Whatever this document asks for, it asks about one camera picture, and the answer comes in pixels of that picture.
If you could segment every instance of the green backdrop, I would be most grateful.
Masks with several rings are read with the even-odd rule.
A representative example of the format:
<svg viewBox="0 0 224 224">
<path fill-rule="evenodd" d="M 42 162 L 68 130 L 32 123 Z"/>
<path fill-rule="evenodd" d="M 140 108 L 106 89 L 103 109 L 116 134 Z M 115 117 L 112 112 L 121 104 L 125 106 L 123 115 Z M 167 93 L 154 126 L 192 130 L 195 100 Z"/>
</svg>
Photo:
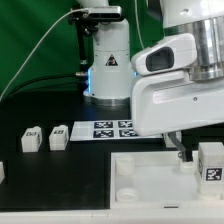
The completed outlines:
<svg viewBox="0 0 224 224">
<path fill-rule="evenodd" d="M 0 0 L 0 92 L 7 85 L 47 29 L 70 10 L 75 0 Z M 120 5 L 130 23 L 131 56 L 141 50 L 136 30 L 134 0 L 110 0 Z M 145 0 L 138 0 L 140 28 L 145 46 L 162 38 L 161 24 L 147 14 Z M 92 40 L 86 39 L 89 61 Z M 42 43 L 14 82 L 79 71 L 76 31 L 62 21 Z"/>
</svg>

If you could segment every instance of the warning label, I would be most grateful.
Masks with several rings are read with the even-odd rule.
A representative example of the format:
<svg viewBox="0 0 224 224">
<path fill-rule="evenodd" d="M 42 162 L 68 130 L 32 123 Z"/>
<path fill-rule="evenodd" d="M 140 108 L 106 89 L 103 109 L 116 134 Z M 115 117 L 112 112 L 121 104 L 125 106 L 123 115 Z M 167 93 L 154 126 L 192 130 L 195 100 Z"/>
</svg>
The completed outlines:
<svg viewBox="0 0 224 224">
<path fill-rule="evenodd" d="M 106 63 L 106 66 L 118 66 L 116 59 L 113 55 L 110 56 L 109 60 Z"/>
</svg>

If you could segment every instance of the white block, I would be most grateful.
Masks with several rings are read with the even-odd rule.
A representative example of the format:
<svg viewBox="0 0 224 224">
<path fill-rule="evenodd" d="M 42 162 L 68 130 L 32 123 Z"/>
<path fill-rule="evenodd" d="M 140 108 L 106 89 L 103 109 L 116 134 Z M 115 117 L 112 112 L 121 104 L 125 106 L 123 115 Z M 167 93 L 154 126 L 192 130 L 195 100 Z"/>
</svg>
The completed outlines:
<svg viewBox="0 0 224 224">
<path fill-rule="evenodd" d="M 196 179 L 201 194 L 224 193 L 224 146 L 218 143 L 200 143 Z"/>
<path fill-rule="evenodd" d="M 0 162 L 0 184 L 2 183 L 4 178 L 5 178 L 5 173 L 4 173 L 3 163 Z"/>
<path fill-rule="evenodd" d="M 42 143 L 41 128 L 28 128 L 21 141 L 23 152 L 38 152 L 38 149 Z"/>
<path fill-rule="evenodd" d="M 65 150 L 68 139 L 69 135 L 67 126 L 61 125 L 59 127 L 55 127 L 49 137 L 51 151 Z"/>
</svg>

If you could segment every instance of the blue light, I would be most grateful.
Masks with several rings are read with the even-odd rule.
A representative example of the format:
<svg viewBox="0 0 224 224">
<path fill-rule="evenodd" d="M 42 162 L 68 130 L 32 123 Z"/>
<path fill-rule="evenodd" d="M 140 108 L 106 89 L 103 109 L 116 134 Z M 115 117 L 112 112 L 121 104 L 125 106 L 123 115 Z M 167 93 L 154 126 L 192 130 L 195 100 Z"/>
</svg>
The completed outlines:
<svg viewBox="0 0 224 224">
<path fill-rule="evenodd" d="M 88 70 L 88 92 L 91 92 L 91 71 Z"/>
</svg>

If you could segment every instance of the black tabletop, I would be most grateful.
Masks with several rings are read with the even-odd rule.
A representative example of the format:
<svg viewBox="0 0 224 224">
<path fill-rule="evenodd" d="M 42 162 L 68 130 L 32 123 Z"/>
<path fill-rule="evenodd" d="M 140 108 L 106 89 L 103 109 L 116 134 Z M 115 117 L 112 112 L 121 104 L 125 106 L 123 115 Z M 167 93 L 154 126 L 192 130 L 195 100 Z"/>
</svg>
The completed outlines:
<svg viewBox="0 0 224 224">
<path fill-rule="evenodd" d="M 0 161 L 6 178 L 0 185 L 0 211 L 108 209 L 111 152 L 166 150 L 162 139 L 69 142 L 50 152 L 55 126 L 74 121 L 130 119 L 127 107 L 108 108 L 83 102 L 78 92 L 31 92 L 0 105 Z M 23 153 L 27 128 L 42 128 L 38 153 Z"/>
</svg>

